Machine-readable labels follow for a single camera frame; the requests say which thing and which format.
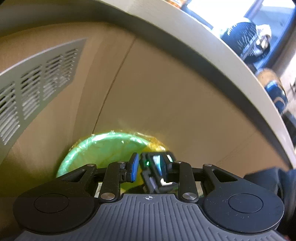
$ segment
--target gray vent panel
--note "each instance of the gray vent panel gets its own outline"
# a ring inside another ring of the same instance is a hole
[[[0,73],[0,163],[38,113],[73,81],[85,41],[47,49]]]

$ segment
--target white tabletop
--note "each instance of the white tabletop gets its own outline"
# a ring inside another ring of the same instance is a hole
[[[244,62],[206,26],[163,0],[101,1],[162,29],[218,68],[261,113],[296,168],[291,138],[272,100]]]

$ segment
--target black electronic device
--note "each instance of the black electronic device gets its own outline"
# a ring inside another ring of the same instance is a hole
[[[164,181],[178,183],[177,195],[120,195],[120,183],[136,180],[137,153],[107,168],[87,164],[16,199],[14,216],[24,229],[16,240],[284,240],[275,231],[284,206],[274,193],[214,165],[192,168],[171,152],[143,153],[141,166],[154,155]]]

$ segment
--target black fabric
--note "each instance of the black fabric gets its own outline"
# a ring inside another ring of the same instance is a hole
[[[296,240],[296,170],[285,172],[271,168],[247,174],[244,179],[272,191],[282,199],[285,211],[277,230]]]

